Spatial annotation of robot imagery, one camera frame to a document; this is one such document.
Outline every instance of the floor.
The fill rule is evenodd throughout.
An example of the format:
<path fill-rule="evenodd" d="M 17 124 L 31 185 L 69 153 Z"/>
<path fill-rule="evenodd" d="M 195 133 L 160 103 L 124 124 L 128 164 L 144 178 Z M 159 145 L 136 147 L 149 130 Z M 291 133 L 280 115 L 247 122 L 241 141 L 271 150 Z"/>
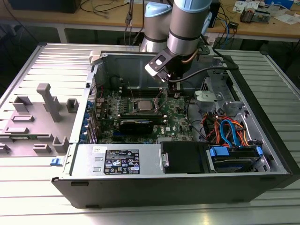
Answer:
<path fill-rule="evenodd" d="M 27 27 L 28 31 L 39 42 L 59 42 L 59 36 L 53 28 Z M 0 39 L 0 96 L 13 81 L 28 57 L 34 51 L 37 43 L 22 27 L 15 27 L 17 35 L 8 35 Z M 123 44 L 123 32 L 93 31 L 68 29 L 67 36 L 70 43 L 78 44 Z M 232 44 L 221 46 L 223 49 L 241 49 L 248 51 L 266 51 L 273 60 L 283 68 L 292 49 L 291 43 L 263 42 L 254 40 L 235 39 Z M 300 88 L 300 54 L 296 56 L 286 74 Z"/>

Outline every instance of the circuit board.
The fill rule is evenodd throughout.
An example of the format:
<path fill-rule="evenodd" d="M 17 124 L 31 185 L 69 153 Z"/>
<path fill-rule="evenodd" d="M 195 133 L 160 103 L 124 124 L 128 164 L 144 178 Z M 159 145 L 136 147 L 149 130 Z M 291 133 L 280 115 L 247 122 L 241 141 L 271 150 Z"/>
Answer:
<path fill-rule="evenodd" d="M 160 97 L 122 97 L 118 92 L 106 91 L 99 99 L 97 117 L 100 137 L 98 143 L 144 143 L 160 141 L 192 141 L 191 127 L 185 116 L 186 100 L 174 99 L 162 92 Z M 120 135 L 122 120 L 153 122 L 153 132 L 145 135 Z"/>

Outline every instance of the motherboard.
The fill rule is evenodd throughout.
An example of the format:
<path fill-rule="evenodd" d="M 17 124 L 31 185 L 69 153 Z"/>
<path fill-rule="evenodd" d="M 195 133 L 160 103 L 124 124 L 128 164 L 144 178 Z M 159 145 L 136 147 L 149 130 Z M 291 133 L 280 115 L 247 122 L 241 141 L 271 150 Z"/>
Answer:
<path fill-rule="evenodd" d="M 160 90 L 103 90 L 96 104 L 98 143 L 192 141 L 186 97 Z"/>

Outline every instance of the warning label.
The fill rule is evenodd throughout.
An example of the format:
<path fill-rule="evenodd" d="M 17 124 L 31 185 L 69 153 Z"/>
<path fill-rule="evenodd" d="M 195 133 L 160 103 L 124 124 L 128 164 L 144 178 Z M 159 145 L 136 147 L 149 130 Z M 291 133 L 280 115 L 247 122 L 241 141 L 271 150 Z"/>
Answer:
<path fill-rule="evenodd" d="M 140 174 L 139 150 L 106 150 L 104 173 Z"/>

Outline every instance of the black box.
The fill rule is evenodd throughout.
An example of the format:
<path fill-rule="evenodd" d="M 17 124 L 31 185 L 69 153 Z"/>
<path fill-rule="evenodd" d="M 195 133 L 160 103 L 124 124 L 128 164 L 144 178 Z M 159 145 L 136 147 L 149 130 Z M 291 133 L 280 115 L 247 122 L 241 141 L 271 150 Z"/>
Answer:
<path fill-rule="evenodd" d="M 81 0 L 8 0 L 11 7 L 17 10 L 54 11 L 74 13 Z"/>
<path fill-rule="evenodd" d="M 220 0 L 212 0 L 212 3 L 210 5 L 210 11 L 212 13 L 212 17 L 211 17 L 211 20 L 210 20 L 210 24 L 208 26 L 209 28 L 214 27 L 217 16 L 218 16 L 220 6 L 221 6 Z"/>

